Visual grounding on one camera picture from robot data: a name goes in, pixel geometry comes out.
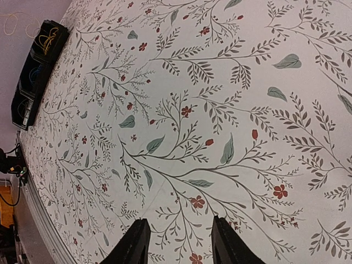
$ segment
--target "orange object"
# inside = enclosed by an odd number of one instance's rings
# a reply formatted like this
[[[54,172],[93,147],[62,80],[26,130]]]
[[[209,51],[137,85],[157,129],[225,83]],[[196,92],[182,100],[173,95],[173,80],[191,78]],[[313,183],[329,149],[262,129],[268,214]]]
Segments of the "orange object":
[[[8,203],[13,203],[10,186],[0,186],[0,194]],[[1,225],[10,228],[14,224],[13,207],[8,206],[2,199],[0,199],[0,214]]]

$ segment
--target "gray floor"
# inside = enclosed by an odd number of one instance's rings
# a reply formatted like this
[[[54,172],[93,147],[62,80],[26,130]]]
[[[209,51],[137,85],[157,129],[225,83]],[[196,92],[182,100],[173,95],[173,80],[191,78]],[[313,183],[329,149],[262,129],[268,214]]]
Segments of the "gray floor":
[[[13,202],[15,203],[18,195],[17,178],[14,177],[12,182],[14,184]],[[54,261],[38,232],[23,194],[21,194],[19,204],[15,207],[15,216],[18,224],[19,237],[30,263],[54,264]]]

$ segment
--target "black cable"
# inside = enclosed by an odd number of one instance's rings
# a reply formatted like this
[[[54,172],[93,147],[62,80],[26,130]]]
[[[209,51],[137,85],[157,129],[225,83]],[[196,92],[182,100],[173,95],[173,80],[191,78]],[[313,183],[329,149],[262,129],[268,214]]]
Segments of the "black cable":
[[[14,203],[13,205],[11,203],[8,203],[5,198],[0,194],[0,198],[5,202],[5,204],[7,204],[8,206],[12,206],[15,207],[16,205],[18,205],[19,201],[20,201],[20,195],[21,195],[21,187],[22,187],[22,183],[21,183],[21,179],[19,179],[20,181],[20,186],[18,188],[18,197],[17,197],[17,202]]]

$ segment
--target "blue cable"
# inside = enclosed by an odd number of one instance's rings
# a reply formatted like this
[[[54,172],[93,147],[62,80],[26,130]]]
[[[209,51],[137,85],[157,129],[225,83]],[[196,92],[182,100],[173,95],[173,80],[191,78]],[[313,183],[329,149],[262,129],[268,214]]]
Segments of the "blue cable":
[[[31,82],[32,86],[34,85],[35,80],[37,79],[42,68],[42,65],[39,65],[39,67],[35,67],[29,72],[29,81]]]

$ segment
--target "leaf pattern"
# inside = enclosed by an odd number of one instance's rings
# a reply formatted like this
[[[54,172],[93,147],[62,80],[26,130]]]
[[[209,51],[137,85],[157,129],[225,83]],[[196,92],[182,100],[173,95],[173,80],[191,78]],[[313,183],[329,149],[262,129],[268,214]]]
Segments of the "leaf pattern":
[[[21,140],[74,261],[142,215],[152,264],[211,263],[215,215],[270,263],[350,261],[351,7],[73,0]]]

